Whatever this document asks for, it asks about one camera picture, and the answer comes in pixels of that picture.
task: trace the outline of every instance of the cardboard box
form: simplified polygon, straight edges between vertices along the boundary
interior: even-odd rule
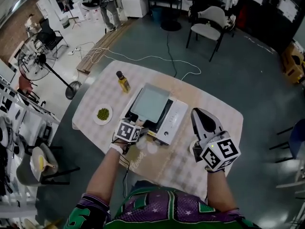
[[[304,76],[301,66],[304,56],[292,43],[286,48],[281,56],[286,77],[291,83],[298,83],[298,81]]]

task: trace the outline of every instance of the white cabinet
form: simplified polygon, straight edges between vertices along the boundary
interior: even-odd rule
[[[12,81],[15,72],[11,70],[1,59],[0,59],[0,75],[9,83]]]
[[[148,13],[147,0],[122,0],[127,17],[142,18]]]

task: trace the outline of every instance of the gray floor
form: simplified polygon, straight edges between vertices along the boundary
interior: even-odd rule
[[[276,189],[275,186],[293,181],[297,162],[275,164],[274,161],[285,153],[281,149],[269,151],[268,148],[287,140],[288,135],[277,137],[276,132],[304,117],[302,88],[292,86],[285,79],[277,53],[272,54],[259,47],[257,43],[263,44],[253,38],[252,42],[245,37],[249,35],[241,31],[237,31],[233,38],[225,35],[219,52],[209,63],[215,43],[205,38],[199,38],[197,42],[193,36],[189,49],[186,49],[190,25],[184,20],[181,23],[183,28],[170,32],[169,36],[173,58],[188,61],[202,70],[201,75],[189,75],[185,81],[226,102],[244,116],[240,142],[242,156],[234,163],[228,176],[241,212],[263,228],[284,228],[284,223],[293,218],[302,201],[294,198],[295,188]],[[169,59],[166,36],[167,32],[145,17],[139,19],[112,50],[135,59],[147,55]],[[113,57],[126,61],[118,55]],[[71,128],[71,119],[92,78],[95,79],[109,62],[111,60],[103,58],[92,71],[90,81],[82,86],[71,102],[55,135],[53,143],[63,146],[65,155],[74,160],[81,170],[71,175],[69,186],[39,188],[37,208],[40,221],[42,218],[66,218],[104,157],[81,132]],[[170,62],[148,59],[136,64],[174,75]],[[176,68],[177,78],[180,79],[189,71],[196,72],[196,69],[183,63],[176,63]],[[124,169],[120,168],[111,201],[112,212],[122,202],[123,175]],[[137,178],[130,173],[129,185]]]

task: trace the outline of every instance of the chair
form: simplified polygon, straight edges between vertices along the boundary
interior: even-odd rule
[[[291,160],[291,159],[298,159],[298,153],[300,151],[301,145],[305,141],[305,119],[298,121],[293,127],[290,127],[282,132],[279,132],[279,133],[277,133],[277,135],[283,134],[283,133],[291,131],[291,130],[292,130],[292,132],[289,136],[288,142],[284,142],[284,143],[281,143],[281,144],[278,144],[276,146],[269,148],[270,150],[276,149],[279,147],[282,149],[287,149],[287,148],[290,149],[292,157],[283,158],[281,160],[276,161],[276,163],[281,163],[281,162]],[[294,187],[294,186],[305,184],[304,165],[305,165],[305,161],[300,160],[298,170],[295,175],[295,180],[293,183],[280,184],[280,185],[276,186],[276,188]],[[305,190],[296,191],[295,194],[299,194],[299,193],[303,193],[303,192],[305,192]]]
[[[39,21],[39,24],[41,27],[41,32],[38,33],[37,39],[51,51],[61,42],[61,40],[65,41],[60,31],[54,31],[50,27],[49,19],[42,19]],[[69,47],[66,41],[65,43],[66,45],[61,45],[60,47]]]
[[[206,19],[208,21],[215,22],[218,26],[220,26],[220,32],[216,28],[211,27],[207,24],[200,24],[200,23],[194,24],[193,22],[189,33],[189,38],[187,40],[186,48],[188,48],[189,46],[192,32],[196,33],[196,40],[198,40],[198,35],[201,35],[213,41],[217,41],[213,54],[209,60],[209,62],[211,62],[215,52],[218,51],[220,43],[224,36],[225,26],[226,26],[225,14],[221,8],[216,6],[211,6],[205,11],[198,12],[197,16],[198,19]]]
[[[281,144],[278,144],[276,146],[273,146],[269,148],[269,150],[279,148],[281,147],[282,149],[290,149],[292,157],[286,157],[284,159],[276,161],[276,163],[281,163],[287,160],[291,159],[297,159],[297,155],[300,151],[301,145],[305,141],[305,119],[300,120],[297,122],[294,127],[288,128],[282,132],[277,133],[277,135],[280,135],[282,133],[288,132],[292,130],[288,142],[284,142]]]
[[[34,102],[38,102],[36,100],[36,98],[38,98],[38,100],[40,99],[39,96],[33,91],[33,87],[32,85],[35,85],[33,82],[29,81],[28,79],[26,79],[25,77],[23,77],[23,74],[21,74],[19,76],[19,89],[21,90],[21,94],[25,95],[26,97],[31,97],[31,100],[34,100]]]
[[[38,181],[34,176],[32,169],[31,169],[31,152],[30,149],[34,147],[27,146],[25,148],[24,156],[22,158],[21,164],[17,167],[16,176],[19,182],[25,186],[29,187],[39,187],[47,184],[54,184],[54,185],[69,185],[69,182],[60,182],[55,181],[54,177],[63,176],[69,174],[71,172],[80,170],[79,167],[74,169],[59,171],[59,165],[55,159],[55,156],[51,152],[50,149],[61,149],[61,147],[47,147],[44,143],[40,145],[40,148],[43,150],[48,162],[55,166],[55,168],[46,167],[46,169],[41,173],[41,180]]]

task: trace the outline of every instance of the blue bin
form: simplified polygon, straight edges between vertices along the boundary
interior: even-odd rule
[[[152,19],[157,23],[162,22],[162,8],[152,8]]]

